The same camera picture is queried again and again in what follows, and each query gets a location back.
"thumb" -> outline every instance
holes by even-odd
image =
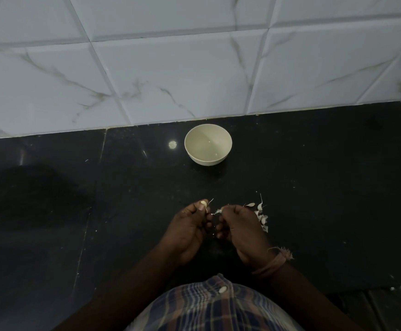
[[[233,228],[239,220],[239,216],[235,212],[235,205],[226,205],[222,208],[222,217],[227,222],[228,226]]]
[[[200,204],[196,212],[191,215],[191,218],[198,227],[203,226],[203,223],[207,220],[207,207]]]

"person's left arm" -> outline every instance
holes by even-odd
[[[104,295],[92,299],[54,330],[123,330],[164,289],[177,267],[199,250],[212,215],[200,201],[175,215],[158,245]]]

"white bowl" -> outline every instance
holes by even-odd
[[[199,165],[213,166],[226,158],[233,141],[223,127],[201,124],[187,133],[184,145],[190,158]]]

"tiled wall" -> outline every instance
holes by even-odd
[[[385,100],[401,0],[0,0],[0,137]]]

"hand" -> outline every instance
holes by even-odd
[[[230,240],[245,265],[259,269],[275,256],[273,250],[268,251],[271,245],[252,210],[240,205],[226,205],[222,207],[219,220],[217,238]]]
[[[192,260],[199,250],[207,234],[206,228],[212,227],[209,212],[210,208],[197,201],[179,211],[170,222],[159,244],[176,255],[179,265]]]

